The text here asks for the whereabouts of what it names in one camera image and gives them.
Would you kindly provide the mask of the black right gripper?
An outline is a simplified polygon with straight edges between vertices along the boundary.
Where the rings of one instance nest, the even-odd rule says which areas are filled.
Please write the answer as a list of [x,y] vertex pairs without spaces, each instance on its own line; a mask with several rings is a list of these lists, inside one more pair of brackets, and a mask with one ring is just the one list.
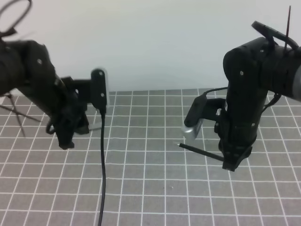
[[223,169],[235,171],[250,156],[266,97],[266,94],[228,94],[225,99],[206,98],[207,108],[222,108],[216,132],[220,137]]

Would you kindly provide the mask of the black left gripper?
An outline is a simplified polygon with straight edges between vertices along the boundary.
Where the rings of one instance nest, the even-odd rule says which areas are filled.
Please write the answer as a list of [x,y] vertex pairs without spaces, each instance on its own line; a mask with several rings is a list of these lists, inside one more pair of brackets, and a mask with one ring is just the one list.
[[90,103],[90,80],[34,79],[30,87],[31,100],[49,116],[46,132],[56,133],[61,149],[74,148],[74,133],[89,133],[86,110]]

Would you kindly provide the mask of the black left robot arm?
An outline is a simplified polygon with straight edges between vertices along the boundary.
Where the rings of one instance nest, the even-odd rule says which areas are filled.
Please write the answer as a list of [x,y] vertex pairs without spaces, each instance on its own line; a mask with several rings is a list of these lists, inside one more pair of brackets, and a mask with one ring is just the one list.
[[48,134],[56,134],[59,147],[74,148],[75,133],[89,133],[87,103],[80,99],[77,80],[60,78],[46,46],[35,41],[9,41],[0,45],[0,94],[19,90],[49,117]]

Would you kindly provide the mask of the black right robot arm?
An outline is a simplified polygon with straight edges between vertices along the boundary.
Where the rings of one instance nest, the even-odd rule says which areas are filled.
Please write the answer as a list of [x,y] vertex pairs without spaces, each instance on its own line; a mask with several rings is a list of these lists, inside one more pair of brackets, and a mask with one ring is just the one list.
[[234,171],[248,158],[269,91],[301,99],[301,49],[270,48],[257,38],[226,53],[226,99],[214,130],[220,138],[223,169]]

